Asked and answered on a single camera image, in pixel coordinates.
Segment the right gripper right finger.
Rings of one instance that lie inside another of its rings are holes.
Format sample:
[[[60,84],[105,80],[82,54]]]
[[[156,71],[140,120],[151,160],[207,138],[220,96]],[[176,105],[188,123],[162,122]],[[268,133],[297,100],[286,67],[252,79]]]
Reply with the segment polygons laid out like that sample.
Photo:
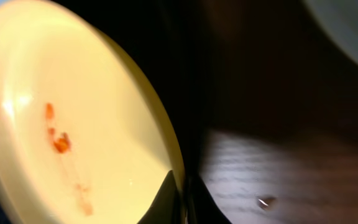
[[[188,224],[231,224],[214,202],[199,175],[188,179],[185,195]]]

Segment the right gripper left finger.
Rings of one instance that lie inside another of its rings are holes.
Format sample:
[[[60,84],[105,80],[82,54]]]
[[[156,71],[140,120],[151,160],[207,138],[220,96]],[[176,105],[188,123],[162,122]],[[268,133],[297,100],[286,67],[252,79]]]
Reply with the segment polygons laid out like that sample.
[[[180,224],[181,202],[173,172],[163,180],[150,208],[138,224]]]

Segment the yellow plate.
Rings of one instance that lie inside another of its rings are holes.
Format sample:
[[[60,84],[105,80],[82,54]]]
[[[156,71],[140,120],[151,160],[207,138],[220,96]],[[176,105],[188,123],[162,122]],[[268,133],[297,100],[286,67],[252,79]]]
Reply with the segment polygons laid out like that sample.
[[[51,1],[0,4],[0,204],[12,223],[138,223],[184,165],[133,59]]]

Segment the light blue plate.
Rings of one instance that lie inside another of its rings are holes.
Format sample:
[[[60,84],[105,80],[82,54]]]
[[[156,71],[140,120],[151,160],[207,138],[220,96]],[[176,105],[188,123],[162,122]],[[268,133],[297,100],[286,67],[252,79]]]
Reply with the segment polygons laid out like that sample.
[[[329,38],[358,64],[358,0],[304,0]]]

